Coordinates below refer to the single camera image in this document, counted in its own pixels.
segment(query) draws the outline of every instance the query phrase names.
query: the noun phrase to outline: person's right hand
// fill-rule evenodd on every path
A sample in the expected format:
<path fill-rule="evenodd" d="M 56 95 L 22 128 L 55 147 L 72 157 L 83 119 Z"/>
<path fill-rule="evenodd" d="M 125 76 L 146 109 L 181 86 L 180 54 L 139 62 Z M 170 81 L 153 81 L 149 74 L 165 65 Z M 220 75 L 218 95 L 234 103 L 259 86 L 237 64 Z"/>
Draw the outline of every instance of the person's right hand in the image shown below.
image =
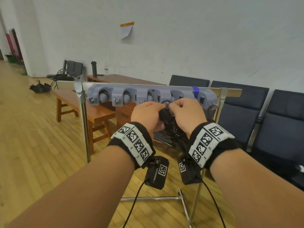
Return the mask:
<path fill-rule="evenodd" d="M 177 125 L 188 137 L 193 130 L 204 122 L 207 122 L 205 113 L 197 99 L 181 98 L 169 105 L 174 113 Z"/>

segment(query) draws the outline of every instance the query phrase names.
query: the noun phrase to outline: floor plank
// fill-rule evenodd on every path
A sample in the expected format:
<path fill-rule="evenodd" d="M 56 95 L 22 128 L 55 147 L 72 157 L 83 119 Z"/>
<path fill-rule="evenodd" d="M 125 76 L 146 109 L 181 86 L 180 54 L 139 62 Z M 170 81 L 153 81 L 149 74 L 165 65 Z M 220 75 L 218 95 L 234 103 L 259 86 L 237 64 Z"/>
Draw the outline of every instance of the floor plank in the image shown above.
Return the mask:
<path fill-rule="evenodd" d="M 0 228 L 9 223 L 34 201 L 85 166 L 82 123 L 74 114 L 62 116 L 56 122 L 56 100 L 51 94 L 36 94 L 29 90 L 36 79 L 21 76 L 14 65 L 0 61 Z M 41 83 L 50 83 L 42 78 Z M 116 119 L 110 120 L 114 132 Z M 101 136 L 105 130 L 95 132 Z M 108 139 L 94 144 L 101 152 Z M 178 152 L 155 142 L 157 155 L 169 159 L 165 187 L 157 190 L 143 186 L 140 196 L 176 196 L 181 188 L 188 210 L 196 185 L 185 186 L 178 170 Z M 134 197 L 144 180 L 146 170 L 136 170 L 124 193 Z M 213 193 L 227 227 L 235 227 L 234 215 L 217 184 L 205 178 Z M 122 227 L 132 202 L 120 203 L 109 227 Z M 137 202 L 126 227 L 188 227 L 181 202 Z M 207 189 L 199 197 L 194 227 L 220 228 L 222 223 Z"/>

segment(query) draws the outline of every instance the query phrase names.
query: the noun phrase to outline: forearm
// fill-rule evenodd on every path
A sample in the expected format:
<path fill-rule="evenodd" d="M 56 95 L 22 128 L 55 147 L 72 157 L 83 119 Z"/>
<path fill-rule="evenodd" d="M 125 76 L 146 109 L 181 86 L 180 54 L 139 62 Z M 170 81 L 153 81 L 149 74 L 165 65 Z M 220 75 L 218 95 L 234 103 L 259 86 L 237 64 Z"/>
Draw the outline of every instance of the forearm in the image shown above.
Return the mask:
<path fill-rule="evenodd" d="M 303 227 L 304 193 L 241 149 L 219 155 L 210 171 L 239 227 Z"/>
<path fill-rule="evenodd" d="M 107 227 L 134 172 L 131 157 L 109 146 L 19 215 L 13 227 Z"/>

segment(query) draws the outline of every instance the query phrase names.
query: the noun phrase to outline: orange tape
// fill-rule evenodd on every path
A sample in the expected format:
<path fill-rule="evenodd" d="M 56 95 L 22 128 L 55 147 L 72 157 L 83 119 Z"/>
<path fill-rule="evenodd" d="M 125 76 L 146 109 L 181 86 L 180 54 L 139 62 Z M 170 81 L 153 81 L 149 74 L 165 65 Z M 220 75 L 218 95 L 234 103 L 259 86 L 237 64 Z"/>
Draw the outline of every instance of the orange tape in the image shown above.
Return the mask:
<path fill-rule="evenodd" d="M 129 22 L 129 23 L 121 24 L 120 27 L 129 26 L 129 25 L 134 25 L 134 22 Z"/>

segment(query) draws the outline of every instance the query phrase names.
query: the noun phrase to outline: person's left hand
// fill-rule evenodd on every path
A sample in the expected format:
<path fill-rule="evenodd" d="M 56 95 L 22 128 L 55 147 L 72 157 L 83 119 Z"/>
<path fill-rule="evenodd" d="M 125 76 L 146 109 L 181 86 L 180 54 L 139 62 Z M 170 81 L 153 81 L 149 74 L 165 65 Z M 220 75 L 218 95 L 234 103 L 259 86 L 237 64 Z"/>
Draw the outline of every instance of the person's left hand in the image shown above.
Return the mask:
<path fill-rule="evenodd" d="M 135 106 L 131 115 L 131 122 L 139 122 L 146 127 L 153 140 L 153 132 L 165 128 L 164 123 L 158 118 L 158 112 L 163 108 L 165 108 L 164 104 L 153 101 L 141 103 Z"/>

